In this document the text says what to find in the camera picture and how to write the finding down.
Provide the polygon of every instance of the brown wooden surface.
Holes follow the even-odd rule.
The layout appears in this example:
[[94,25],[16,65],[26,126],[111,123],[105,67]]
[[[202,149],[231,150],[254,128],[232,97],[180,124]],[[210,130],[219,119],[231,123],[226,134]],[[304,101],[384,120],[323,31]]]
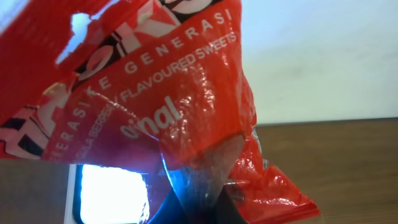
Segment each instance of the brown wooden surface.
[[264,157],[326,223],[398,223],[398,119],[259,128]]
[[[398,223],[398,119],[258,129],[264,157],[326,223]],[[68,167],[0,161],[0,223],[63,222]]]

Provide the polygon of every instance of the candy wrapper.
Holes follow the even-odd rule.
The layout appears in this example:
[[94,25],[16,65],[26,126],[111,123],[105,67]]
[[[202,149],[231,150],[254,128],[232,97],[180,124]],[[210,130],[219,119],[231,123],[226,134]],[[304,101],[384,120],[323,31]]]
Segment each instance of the candy wrapper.
[[[256,131],[248,137],[224,184],[228,195],[248,223],[323,223],[320,211],[313,201],[274,164],[262,158]],[[171,186],[165,175],[143,175],[147,185],[148,223],[165,200]]]
[[[194,220],[228,183],[245,195],[237,207],[246,220],[275,218],[260,215],[273,203],[263,188],[285,176],[262,170],[261,155],[238,159],[256,124],[239,0],[31,0],[14,8],[21,11],[0,36],[0,157],[165,170]],[[280,201],[298,192],[284,181],[275,184]]]

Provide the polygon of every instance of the plastic packaging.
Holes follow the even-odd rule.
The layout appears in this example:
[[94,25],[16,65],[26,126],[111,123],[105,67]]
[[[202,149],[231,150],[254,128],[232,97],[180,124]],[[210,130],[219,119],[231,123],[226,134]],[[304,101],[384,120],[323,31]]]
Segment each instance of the plastic packaging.
[[[149,222],[171,186],[165,175],[143,175],[143,179],[147,184],[150,216],[146,222]],[[274,164],[262,159],[254,129],[253,135],[245,141],[224,187],[248,223],[288,223],[297,220],[323,223],[315,203],[303,195]]]
[[[230,178],[229,191],[245,195],[237,207],[246,220],[275,218],[261,215],[273,199],[256,191],[270,173],[290,182],[263,170],[261,154],[247,163],[256,112],[241,66],[240,0],[23,6],[0,36],[0,157],[144,174],[165,167],[193,217],[216,203]],[[275,189],[299,194],[291,184]]]

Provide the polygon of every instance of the white lettering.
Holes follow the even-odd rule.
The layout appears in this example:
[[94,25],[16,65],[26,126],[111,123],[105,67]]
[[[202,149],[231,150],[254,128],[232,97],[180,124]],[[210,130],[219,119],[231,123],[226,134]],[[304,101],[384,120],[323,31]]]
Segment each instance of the white lettering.
[[164,77],[170,77],[170,76],[172,76],[172,71],[171,71],[171,69],[170,69],[170,66],[167,66],[167,73],[164,71],[164,69],[162,69],[162,74],[163,74],[163,76]]
[[231,13],[229,13],[229,9],[225,9],[225,13],[226,13],[226,16],[228,17],[228,19],[232,20],[232,16],[231,16]]
[[73,115],[79,118],[84,118],[86,116],[86,111],[76,108],[73,110]]
[[214,49],[216,49],[216,50],[221,49],[221,44],[220,44],[219,40],[213,41],[213,47],[214,47]]
[[216,14],[214,14],[214,18],[217,20],[218,24],[224,23],[224,17],[221,15],[221,13],[217,12]]
[[219,39],[219,41],[220,41],[220,44],[221,44],[222,47],[226,47],[227,46],[226,41],[225,41],[225,37],[221,37]]
[[163,56],[163,53],[169,53],[169,50],[167,49],[166,45],[162,44],[161,47],[156,47],[156,52],[159,54],[159,56]]
[[137,71],[137,65],[134,62],[128,62],[126,63],[126,65],[124,66],[124,71],[127,74],[133,74],[134,72]]
[[153,134],[159,134],[159,129],[155,125],[154,121],[151,120],[150,118],[143,118],[142,120],[138,121],[138,126],[139,126],[139,128],[141,129],[141,131],[143,133],[148,134],[148,131],[145,128],[145,124],[149,125],[149,127],[151,128]]
[[88,96],[95,96],[97,94],[95,91],[91,90],[91,86],[87,87],[86,93]]
[[61,133],[61,138],[66,141],[71,141],[73,139],[73,135],[63,132],[63,133]]
[[82,105],[82,106],[90,107],[90,105],[88,103],[79,102],[78,104]]
[[177,49],[184,46],[179,37],[172,39],[172,43],[174,44],[174,47]]
[[113,103],[118,103],[119,102],[119,100],[118,100],[118,96],[114,96],[114,99],[113,99]]
[[129,138],[137,139],[139,137],[135,128],[131,125],[129,126],[121,126],[120,131]]
[[180,113],[177,111],[177,109],[175,109],[173,101],[170,99],[170,97],[166,96],[166,98],[164,98],[164,101],[166,102],[167,106],[169,107],[169,110],[172,112],[174,118],[176,120],[181,119]]
[[161,107],[161,109],[157,110],[155,112],[154,118],[155,118],[156,125],[161,129],[165,129],[170,124],[174,123],[173,117],[170,114],[170,112],[168,111],[166,106],[163,106],[163,107]]
[[148,82],[146,80],[142,81],[146,86],[152,87],[152,77],[148,78]]
[[103,90],[106,90],[107,88],[111,87],[112,85],[109,83],[108,77],[103,77],[102,79],[99,80],[99,85]]
[[210,53],[213,53],[213,48],[209,45],[206,45],[206,47],[203,47],[203,50],[206,52],[207,55]]
[[189,38],[189,39],[193,39],[193,35],[196,35],[196,36],[199,36],[199,33],[197,33],[196,32],[196,30],[195,30],[195,28],[194,27],[191,27],[191,28],[189,28],[189,29],[187,29],[186,31],[185,31],[185,34],[187,35],[187,37]]
[[196,55],[198,56],[199,59],[203,59],[203,58],[206,57],[206,54],[203,53],[202,49],[197,49],[197,50],[195,51],[195,53],[196,53]]
[[181,68],[187,68],[189,66],[187,60],[185,58],[180,58],[180,60],[178,60],[178,63],[180,64]]
[[80,125],[79,122],[72,122],[72,121],[68,122],[69,128],[72,128],[74,131],[77,131],[77,127],[78,127],[79,125]]
[[193,54],[188,54],[187,56],[185,56],[185,59],[187,60],[188,65],[191,65],[197,61]]
[[206,31],[207,29],[212,29],[212,28],[214,28],[209,22],[207,22],[207,20],[206,19],[203,19],[202,21],[201,21],[201,25],[202,25],[202,27],[203,27],[203,31]]
[[148,52],[141,55],[141,60],[142,60],[142,62],[144,62],[145,65],[148,65],[148,64],[154,62],[154,59],[151,59]]
[[56,145],[55,145],[55,147],[56,147],[57,149],[61,149],[61,150],[67,150],[67,149],[68,149],[68,145],[66,145],[66,144],[64,144],[64,143],[60,143],[60,142],[57,142]]
[[163,81],[164,77],[160,72],[157,72],[154,74],[154,81],[159,83],[161,81]]
[[120,93],[120,97],[122,98],[123,102],[127,102],[127,98],[129,97],[134,98],[137,95],[138,93],[132,94],[130,89],[124,90],[123,92]]
[[172,68],[172,71],[175,73],[178,70],[181,70],[180,65],[177,62],[173,62],[170,64],[170,67]]
[[229,36],[231,37],[231,41],[232,41],[232,42],[235,42],[235,41],[236,41],[236,36],[235,36],[235,33],[234,33],[234,32],[230,33]]
[[140,94],[143,90],[146,90],[147,87],[143,85],[142,83],[137,84],[137,94]]

